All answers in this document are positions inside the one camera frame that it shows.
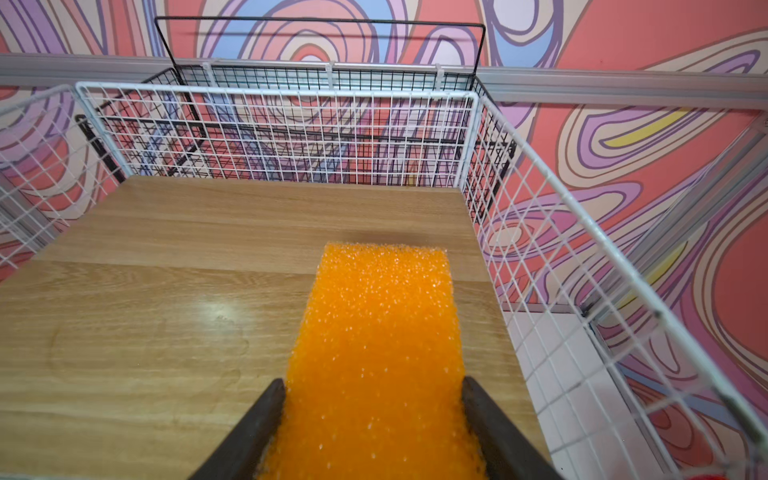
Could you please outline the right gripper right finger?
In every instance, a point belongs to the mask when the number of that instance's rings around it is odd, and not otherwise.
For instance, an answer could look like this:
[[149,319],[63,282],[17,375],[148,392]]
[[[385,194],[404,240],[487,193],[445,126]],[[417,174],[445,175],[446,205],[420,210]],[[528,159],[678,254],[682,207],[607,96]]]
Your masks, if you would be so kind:
[[468,424],[479,441],[489,479],[562,479],[471,376],[462,380],[461,399]]

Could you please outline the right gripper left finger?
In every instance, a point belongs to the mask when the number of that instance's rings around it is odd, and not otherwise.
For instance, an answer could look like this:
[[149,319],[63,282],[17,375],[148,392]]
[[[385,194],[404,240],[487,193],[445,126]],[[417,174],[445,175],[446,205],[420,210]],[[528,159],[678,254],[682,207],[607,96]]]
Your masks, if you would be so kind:
[[273,379],[189,479],[253,479],[280,424],[285,398],[284,380]]

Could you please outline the orange sponge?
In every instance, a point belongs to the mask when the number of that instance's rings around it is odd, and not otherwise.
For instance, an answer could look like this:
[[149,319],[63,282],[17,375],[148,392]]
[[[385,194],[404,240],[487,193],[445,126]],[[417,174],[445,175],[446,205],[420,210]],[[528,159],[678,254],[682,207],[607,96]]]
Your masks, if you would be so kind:
[[482,479],[447,253],[328,244],[261,479]]

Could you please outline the white wire wooden shelf rack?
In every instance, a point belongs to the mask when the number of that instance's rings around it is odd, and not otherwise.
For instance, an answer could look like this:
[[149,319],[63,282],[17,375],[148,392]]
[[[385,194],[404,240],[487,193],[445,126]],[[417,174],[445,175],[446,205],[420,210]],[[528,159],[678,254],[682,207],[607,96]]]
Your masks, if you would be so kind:
[[468,372],[573,479],[763,479],[688,352],[767,416],[767,174],[752,116],[495,106],[489,216],[456,188],[118,179],[76,87],[1,92],[1,474],[188,476],[281,376],[323,248],[449,256]]

